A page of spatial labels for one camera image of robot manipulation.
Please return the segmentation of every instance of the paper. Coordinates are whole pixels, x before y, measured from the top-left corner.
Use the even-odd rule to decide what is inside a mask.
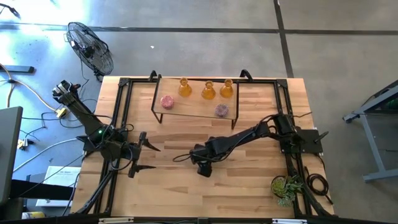
[[[50,177],[56,171],[60,170],[62,166],[49,166],[45,178]],[[65,167],[60,172],[50,177],[48,180],[44,181],[43,184],[61,185],[61,186],[71,186],[75,183],[76,176],[80,172],[80,167]],[[65,207],[68,205],[68,200],[46,200],[38,199],[36,206],[43,207]]]

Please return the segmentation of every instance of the succulent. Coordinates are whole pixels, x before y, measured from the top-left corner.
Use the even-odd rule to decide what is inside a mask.
[[[295,200],[295,194],[301,192],[302,183],[298,183],[297,175],[291,177],[277,176],[272,180],[271,189],[272,193],[278,196],[278,204],[282,207],[291,207]]]

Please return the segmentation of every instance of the purple ball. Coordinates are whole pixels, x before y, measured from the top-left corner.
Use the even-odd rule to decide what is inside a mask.
[[[216,115],[220,118],[224,118],[228,114],[228,106],[225,104],[219,104],[216,106]]]

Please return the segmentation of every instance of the butcher block tabletop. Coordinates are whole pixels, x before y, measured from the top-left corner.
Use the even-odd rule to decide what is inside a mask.
[[[120,78],[147,77],[104,77],[95,114],[113,115]],[[287,83],[293,114],[310,112],[304,80],[288,78]],[[280,153],[279,143],[273,139],[262,138],[237,147],[225,161],[212,164],[213,173],[209,178],[198,175],[197,165],[193,165],[190,160],[172,162],[175,156],[188,153],[195,144],[203,144],[211,136],[236,134],[254,126],[261,118],[276,114],[272,85],[239,85],[239,119],[233,130],[230,120],[192,116],[168,115],[159,124],[150,111],[155,85],[156,83],[133,85],[127,124],[134,125],[128,141],[137,141],[140,132],[146,131],[149,142],[161,150],[156,152],[143,147],[139,159],[139,164],[156,166],[156,169],[142,170],[133,179],[127,176],[129,167],[119,171],[112,216],[294,217],[293,208],[278,205],[278,198],[271,192],[272,179],[277,175],[287,175],[285,157]],[[280,92],[281,100],[285,102],[283,92]],[[118,124],[123,114],[124,100],[125,97],[122,97]],[[110,123],[107,118],[100,119],[103,123]],[[313,128],[311,115],[295,118],[295,122],[303,129]],[[310,173],[326,177],[319,158],[303,154],[302,159]],[[127,159],[122,159],[120,167],[127,162]],[[97,188],[102,165],[103,158],[98,152],[83,161],[71,212],[81,208]],[[109,184],[104,190],[101,211],[106,205],[108,190]],[[316,198],[328,212],[334,213],[326,197]],[[298,200],[304,212],[300,195]]]

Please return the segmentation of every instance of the gray floor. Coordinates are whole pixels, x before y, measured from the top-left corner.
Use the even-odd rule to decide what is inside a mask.
[[[62,24],[80,21],[89,26],[278,28],[272,0],[151,0],[151,1],[14,1],[22,21]],[[397,30],[394,0],[280,0],[286,29]],[[8,11],[1,21],[15,20]],[[14,75],[37,90],[52,106],[51,89],[61,80],[83,83],[80,61],[59,31],[0,29],[0,61],[31,65],[34,75]],[[204,34],[97,32],[109,44],[112,75],[237,76],[243,68],[254,77],[286,77],[278,34]],[[398,178],[365,184],[362,175],[377,171],[362,126],[341,117],[370,95],[397,79],[398,36],[287,35],[295,77],[304,78],[315,126],[329,131],[323,140],[326,174],[335,212],[341,217],[398,222]],[[98,97],[100,84],[90,78],[83,99]],[[0,87],[5,96],[8,85]],[[24,116],[39,117],[48,109],[23,86],[14,90],[11,106],[24,107]],[[87,101],[90,108],[94,101]],[[65,123],[78,125],[77,122]],[[16,166],[47,146],[83,134],[46,121],[40,139],[18,151]],[[24,131],[41,121],[22,122]],[[62,166],[81,154],[81,143],[70,142],[43,153],[16,173],[15,179],[40,174],[49,165]]]

